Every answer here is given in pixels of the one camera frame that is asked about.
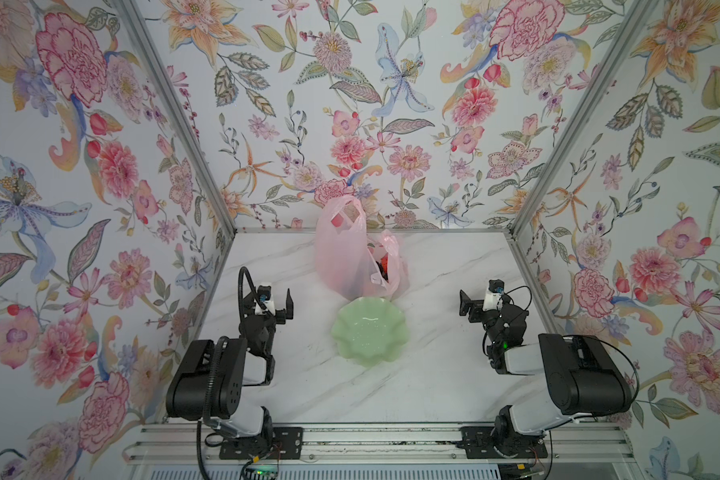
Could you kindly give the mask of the light green fruit plate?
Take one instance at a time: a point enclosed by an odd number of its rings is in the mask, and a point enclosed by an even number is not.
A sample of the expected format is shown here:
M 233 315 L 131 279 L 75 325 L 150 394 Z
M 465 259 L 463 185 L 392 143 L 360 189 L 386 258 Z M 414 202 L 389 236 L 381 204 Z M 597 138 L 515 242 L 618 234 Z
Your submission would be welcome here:
M 342 358 L 371 368 L 397 360 L 410 332 L 404 312 L 391 301 L 362 297 L 339 310 L 331 336 Z

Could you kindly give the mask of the pink plastic bag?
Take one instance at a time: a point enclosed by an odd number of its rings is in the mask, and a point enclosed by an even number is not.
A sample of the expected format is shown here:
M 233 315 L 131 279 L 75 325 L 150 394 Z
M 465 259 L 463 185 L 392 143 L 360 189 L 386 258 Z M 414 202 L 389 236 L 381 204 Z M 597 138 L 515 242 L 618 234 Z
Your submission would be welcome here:
M 388 230 L 369 234 L 366 222 L 359 199 L 344 195 L 329 200 L 316 226 L 316 271 L 327 288 L 349 301 L 397 298 L 409 287 L 401 243 Z M 389 257 L 387 279 L 377 266 L 384 255 Z

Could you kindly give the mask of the red strawberry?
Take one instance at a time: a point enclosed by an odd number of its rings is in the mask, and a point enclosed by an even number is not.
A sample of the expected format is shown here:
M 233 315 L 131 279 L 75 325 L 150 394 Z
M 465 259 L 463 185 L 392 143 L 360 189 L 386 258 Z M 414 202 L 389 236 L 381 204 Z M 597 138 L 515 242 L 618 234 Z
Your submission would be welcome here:
M 377 266 L 379 268 L 379 271 L 383 278 L 388 278 L 388 261 L 389 257 L 387 255 L 384 255 L 378 262 Z

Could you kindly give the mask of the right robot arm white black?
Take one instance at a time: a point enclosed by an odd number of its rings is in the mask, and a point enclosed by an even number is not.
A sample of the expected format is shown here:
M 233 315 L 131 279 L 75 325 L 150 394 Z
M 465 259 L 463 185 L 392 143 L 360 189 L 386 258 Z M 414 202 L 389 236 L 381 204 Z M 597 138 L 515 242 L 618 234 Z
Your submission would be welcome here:
M 526 343 L 529 312 L 500 282 L 481 300 L 461 290 L 459 315 L 483 327 L 482 351 L 497 374 L 540 383 L 539 391 L 502 407 L 490 433 L 478 436 L 501 456 L 529 451 L 543 443 L 547 432 L 575 420 L 624 413 L 636 400 L 636 391 L 606 351 L 609 343 L 591 335 L 552 333 Z

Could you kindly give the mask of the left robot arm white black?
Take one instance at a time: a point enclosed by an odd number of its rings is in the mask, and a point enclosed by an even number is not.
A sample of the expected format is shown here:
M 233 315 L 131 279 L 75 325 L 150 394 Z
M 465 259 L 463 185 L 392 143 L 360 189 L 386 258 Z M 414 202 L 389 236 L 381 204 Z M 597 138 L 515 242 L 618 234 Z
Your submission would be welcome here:
M 279 325 L 294 318 L 286 294 L 277 309 L 269 294 L 249 294 L 240 301 L 241 333 L 191 342 L 166 394 L 170 418 L 196 421 L 237 445 L 270 447 L 274 427 L 269 411 L 243 398 L 245 387 L 267 386 L 274 378 L 274 337 Z

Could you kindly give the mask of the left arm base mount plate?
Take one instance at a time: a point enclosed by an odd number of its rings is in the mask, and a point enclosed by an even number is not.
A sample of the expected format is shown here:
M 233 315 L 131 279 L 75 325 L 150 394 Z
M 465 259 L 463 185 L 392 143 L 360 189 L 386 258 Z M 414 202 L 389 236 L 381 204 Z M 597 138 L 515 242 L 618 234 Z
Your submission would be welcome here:
M 220 447 L 221 460 L 299 460 L 304 444 L 302 427 L 265 428 L 259 435 L 224 440 Z

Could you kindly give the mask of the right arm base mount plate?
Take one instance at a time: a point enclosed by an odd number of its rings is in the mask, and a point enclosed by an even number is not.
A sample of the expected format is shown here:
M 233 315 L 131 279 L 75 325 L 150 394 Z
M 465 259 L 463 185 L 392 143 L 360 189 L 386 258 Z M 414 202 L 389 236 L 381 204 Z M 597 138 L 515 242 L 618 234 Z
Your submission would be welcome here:
M 548 451 L 542 436 L 519 435 L 511 431 L 501 436 L 492 425 L 460 428 L 461 439 L 456 446 L 466 452 L 468 459 L 546 459 Z

